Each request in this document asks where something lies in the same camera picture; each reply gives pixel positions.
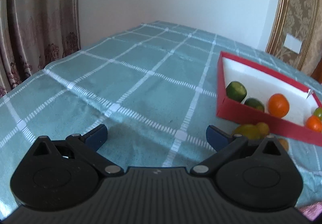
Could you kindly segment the orange mandarin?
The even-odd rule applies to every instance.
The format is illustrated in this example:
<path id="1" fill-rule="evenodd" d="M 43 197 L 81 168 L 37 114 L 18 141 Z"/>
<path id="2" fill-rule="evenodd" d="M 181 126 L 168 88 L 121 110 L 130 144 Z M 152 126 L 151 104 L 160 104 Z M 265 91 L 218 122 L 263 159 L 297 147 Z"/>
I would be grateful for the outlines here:
<path id="1" fill-rule="evenodd" d="M 319 117 L 312 115 L 310 116 L 305 123 L 306 128 L 315 131 L 315 132 L 322 132 L 322 123 Z"/>
<path id="2" fill-rule="evenodd" d="M 280 93 L 273 94 L 267 102 L 268 113 L 276 118 L 285 117 L 290 109 L 287 98 Z"/>

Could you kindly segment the brown small round fruit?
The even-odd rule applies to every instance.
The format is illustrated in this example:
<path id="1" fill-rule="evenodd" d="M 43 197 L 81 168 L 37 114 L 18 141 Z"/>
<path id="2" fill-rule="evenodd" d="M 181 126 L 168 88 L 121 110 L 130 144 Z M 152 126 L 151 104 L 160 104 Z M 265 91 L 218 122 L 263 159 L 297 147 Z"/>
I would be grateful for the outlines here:
<path id="1" fill-rule="evenodd" d="M 289 151 L 289 143 L 288 143 L 288 141 L 286 139 L 284 139 L 284 138 L 279 138 L 278 141 L 282 145 L 282 147 L 284 148 L 284 150 L 286 152 L 288 152 Z"/>

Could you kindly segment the green round fruit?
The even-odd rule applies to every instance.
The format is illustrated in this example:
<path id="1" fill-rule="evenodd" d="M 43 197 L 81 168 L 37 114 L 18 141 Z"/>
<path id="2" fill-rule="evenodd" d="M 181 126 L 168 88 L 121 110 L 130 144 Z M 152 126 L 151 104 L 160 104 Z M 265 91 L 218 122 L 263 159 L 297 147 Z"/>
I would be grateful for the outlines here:
<path id="1" fill-rule="evenodd" d="M 235 134 L 243 135 L 251 140 L 262 139 L 259 129 L 255 125 L 252 125 L 252 124 L 244 124 L 244 125 L 238 126 L 232 132 L 232 135 L 235 135 Z"/>

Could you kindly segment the yellow-brown small fruit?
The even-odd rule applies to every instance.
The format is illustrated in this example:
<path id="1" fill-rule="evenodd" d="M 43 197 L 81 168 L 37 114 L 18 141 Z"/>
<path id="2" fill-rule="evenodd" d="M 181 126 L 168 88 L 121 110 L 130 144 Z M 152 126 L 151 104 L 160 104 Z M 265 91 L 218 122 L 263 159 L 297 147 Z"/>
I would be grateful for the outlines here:
<path id="1" fill-rule="evenodd" d="M 259 122 L 256 124 L 256 127 L 259 130 L 261 137 L 266 137 L 267 135 L 270 134 L 270 128 L 268 124 L 264 122 Z"/>

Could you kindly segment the pink towel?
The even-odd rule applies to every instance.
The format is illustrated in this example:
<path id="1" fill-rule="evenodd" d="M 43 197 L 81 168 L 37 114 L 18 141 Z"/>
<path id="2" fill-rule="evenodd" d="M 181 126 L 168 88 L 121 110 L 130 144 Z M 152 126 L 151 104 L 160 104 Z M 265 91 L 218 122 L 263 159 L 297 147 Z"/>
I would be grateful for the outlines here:
<path id="1" fill-rule="evenodd" d="M 299 211 L 310 221 L 314 221 L 322 212 L 322 202 L 304 206 L 300 208 Z"/>

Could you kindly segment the green cucumber piece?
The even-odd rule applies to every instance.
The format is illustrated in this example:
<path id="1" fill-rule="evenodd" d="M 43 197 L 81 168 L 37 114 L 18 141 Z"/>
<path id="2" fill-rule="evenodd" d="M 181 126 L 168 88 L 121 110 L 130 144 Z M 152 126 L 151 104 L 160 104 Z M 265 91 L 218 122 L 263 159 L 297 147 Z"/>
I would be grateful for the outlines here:
<path id="1" fill-rule="evenodd" d="M 256 109 L 256 110 L 259 110 L 259 111 L 262 111 L 262 112 L 264 112 L 264 111 L 265 111 L 265 106 L 264 106 L 264 104 L 263 104 L 261 101 L 259 101 L 258 99 L 256 99 L 256 98 L 252 98 L 252 97 L 247 98 L 247 99 L 245 100 L 244 104 L 245 104 L 246 106 L 248 106 L 248 107 L 252 107 L 252 108 L 254 108 L 254 109 Z"/>
<path id="2" fill-rule="evenodd" d="M 226 87 L 226 96 L 234 101 L 241 103 L 247 96 L 247 89 L 245 86 L 238 82 L 232 81 Z"/>

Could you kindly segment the small green lime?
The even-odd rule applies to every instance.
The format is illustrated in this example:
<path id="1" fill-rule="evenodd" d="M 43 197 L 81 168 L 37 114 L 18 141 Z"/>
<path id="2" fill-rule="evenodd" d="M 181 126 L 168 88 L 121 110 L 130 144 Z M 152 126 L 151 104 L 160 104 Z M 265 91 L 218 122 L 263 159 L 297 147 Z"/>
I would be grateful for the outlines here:
<path id="1" fill-rule="evenodd" d="M 318 107 L 314 110 L 313 115 L 322 120 L 322 107 Z"/>

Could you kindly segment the red shallow cardboard box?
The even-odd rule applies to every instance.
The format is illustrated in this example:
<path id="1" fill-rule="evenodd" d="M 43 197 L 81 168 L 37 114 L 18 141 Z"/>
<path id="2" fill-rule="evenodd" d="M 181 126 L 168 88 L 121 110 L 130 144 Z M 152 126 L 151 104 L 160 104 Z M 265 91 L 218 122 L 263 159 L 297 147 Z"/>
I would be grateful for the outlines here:
<path id="1" fill-rule="evenodd" d="M 232 81 L 242 83 L 249 97 L 266 104 L 275 93 L 283 94 L 290 110 L 283 118 L 261 112 L 230 99 L 226 87 Z M 228 52 L 221 52 L 217 62 L 217 116 L 239 124 L 265 122 L 276 135 L 320 146 L 321 133 L 305 127 L 306 119 L 321 106 L 316 92 L 269 67 Z"/>

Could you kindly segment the teal checked bedsheet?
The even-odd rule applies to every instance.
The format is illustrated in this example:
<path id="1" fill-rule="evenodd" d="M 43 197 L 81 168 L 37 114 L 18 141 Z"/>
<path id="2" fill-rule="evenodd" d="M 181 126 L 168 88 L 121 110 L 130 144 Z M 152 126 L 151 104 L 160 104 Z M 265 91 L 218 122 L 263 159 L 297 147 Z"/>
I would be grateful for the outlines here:
<path id="1" fill-rule="evenodd" d="M 321 95 L 321 85 L 282 61 L 228 38 L 166 22 L 141 24 L 54 61 L 1 91 L 1 218 L 16 202 L 10 178 L 37 137 L 65 139 L 100 124 L 99 153 L 121 167 L 192 167 L 213 154 L 206 128 L 232 132 L 216 116 L 217 61 L 236 54 Z"/>

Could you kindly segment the floral beige curtain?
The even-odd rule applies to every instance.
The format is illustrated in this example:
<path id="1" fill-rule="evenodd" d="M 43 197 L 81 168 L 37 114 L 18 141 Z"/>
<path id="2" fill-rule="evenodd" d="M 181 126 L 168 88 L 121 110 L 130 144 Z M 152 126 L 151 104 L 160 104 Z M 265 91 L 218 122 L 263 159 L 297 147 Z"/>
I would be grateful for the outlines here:
<path id="1" fill-rule="evenodd" d="M 1 0 L 1 96 L 79 49 L 78 0 Z"/>

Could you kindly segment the white wall switch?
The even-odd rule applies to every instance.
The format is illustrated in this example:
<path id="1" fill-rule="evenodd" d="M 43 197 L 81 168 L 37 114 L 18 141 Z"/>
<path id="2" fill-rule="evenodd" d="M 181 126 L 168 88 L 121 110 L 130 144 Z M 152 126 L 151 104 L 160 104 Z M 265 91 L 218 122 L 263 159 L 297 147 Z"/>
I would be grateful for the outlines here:
<path id="1" fill-rule="evenodd" d="M 296 54 L 300 54 L 302 41 L 292 36 L 291 34 L 287 34 L 283 43 L 283 47 L 291 50 Z"/>

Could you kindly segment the gold wall frame moulding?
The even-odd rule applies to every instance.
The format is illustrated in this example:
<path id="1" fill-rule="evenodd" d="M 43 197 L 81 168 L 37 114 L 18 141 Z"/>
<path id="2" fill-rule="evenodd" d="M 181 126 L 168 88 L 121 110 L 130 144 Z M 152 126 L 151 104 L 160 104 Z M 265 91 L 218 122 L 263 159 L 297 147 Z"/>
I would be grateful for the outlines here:
<path id="1" fill-rule="evenodd" d="M 300 54 L 283 47 L 287 34 L 302 41 Z M 311 76 L 321 60 L 321 0 L 278 0 L 266 52 Z"/>

